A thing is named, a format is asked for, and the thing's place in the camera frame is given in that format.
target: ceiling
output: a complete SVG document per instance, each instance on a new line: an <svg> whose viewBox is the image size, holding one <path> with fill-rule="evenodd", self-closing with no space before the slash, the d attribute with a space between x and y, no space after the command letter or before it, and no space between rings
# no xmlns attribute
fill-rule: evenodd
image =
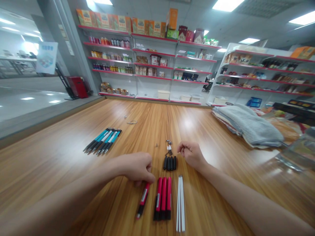
<svg viewBox="0 0 315 236"><path fill-rule="evenodd" d="M191 3L165 0L111 0L113 6L97 4L104 12L142 19L166 21L169 8L178 9L177 25L190 30L209 30L208 38L219 40L227 48L246 38L268 39L265 47L283 48L315 39L315 24L294 30L300 25L290 20L315 10L314 0L245 0L233 12L213 10L217 0L191 0ZM262 11L270 18L258 17Z"/></svg>

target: desk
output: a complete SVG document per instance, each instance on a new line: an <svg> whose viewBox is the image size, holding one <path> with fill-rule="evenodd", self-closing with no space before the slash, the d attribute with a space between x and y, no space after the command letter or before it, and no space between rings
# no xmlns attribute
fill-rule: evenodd
<svg viewBox="0 0 315 236"><path fill-rule="evenodd" d="M129 125L130 120L138 123ZM86 145L108 126L123 130L112 149L100 157L84 154ZM142 217L135 220L144 186L136 188L125 177L118 177L103 188L66 235L178 235L180 174L184 179L186 235L253 235L212 185L180 155L176 171L162 170L169 137L174 153L181 140L199 142L209 163L315 227L314 172L296 174L282 168L273 159L277 150L250 148L213 118L210 109L112 99L0 150L0 212L25 209L109 158L144 151L153 157L156 177L173 177L172 219L153 222L154 183Z"/></svg>

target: fist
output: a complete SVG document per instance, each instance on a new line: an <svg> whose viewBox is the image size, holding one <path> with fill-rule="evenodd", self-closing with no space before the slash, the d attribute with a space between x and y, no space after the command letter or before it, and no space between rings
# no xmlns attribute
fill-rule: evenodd
<svg viewBox="0 0 315 236"><path fill-rule="evenodd" d="M121 173L129 180L140 185L142 181L153 183L154 175L151 173L152 156L149 153L137 152L117 157Z"/></svg>
<svg viewBox="0 0 315 236"><path fill-rule="evenodd" d="M181 141L177 147L177 152L180 152L186 162L198 172L208 164L203 157L198 143Z"/></svg>

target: white storage box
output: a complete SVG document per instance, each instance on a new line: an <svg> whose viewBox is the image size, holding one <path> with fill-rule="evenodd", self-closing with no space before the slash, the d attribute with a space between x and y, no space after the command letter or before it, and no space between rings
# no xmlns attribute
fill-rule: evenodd
<svg viewBox="0 0 315 236"><path fill-rule="evenodd" d="M199 102L201 98L203 98L201 95L193 94L193 95L191 95L190 101L191 102Z"/></svg>
<svg viewBox="0 0 315 236"><path fill-rule="evenodd" d="M164 90L158 90L157 91L157 97L159 99L170 99L170 91L164 91Z"/></svg>
<svg viewBox="0 0 315 236"><path fill-rule="evenodd" d="M225 105L226 102L227 99L225 99L224 97L215 97L213 103L217 105Z"/></svg>
<svg viewBox="0 0 315 236"><path fill-rule="evenodd" d="M191 96L190 95L181 95L180 96L180 99L181 100L183 100L183 101L190 101L190 98L191 98Z"/></svg>

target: folded towel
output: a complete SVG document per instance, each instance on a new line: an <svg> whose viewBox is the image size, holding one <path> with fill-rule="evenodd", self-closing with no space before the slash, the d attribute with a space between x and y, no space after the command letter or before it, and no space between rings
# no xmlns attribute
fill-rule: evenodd
<svg viewBox="0 0 315 236"><path fill-rule="evenodd" d="M256 146L279 147L284 140L282 134L268 121L259 117L251 108L235 104L219 107L218 110L233 120L241 128L244 138Z"/></svg>

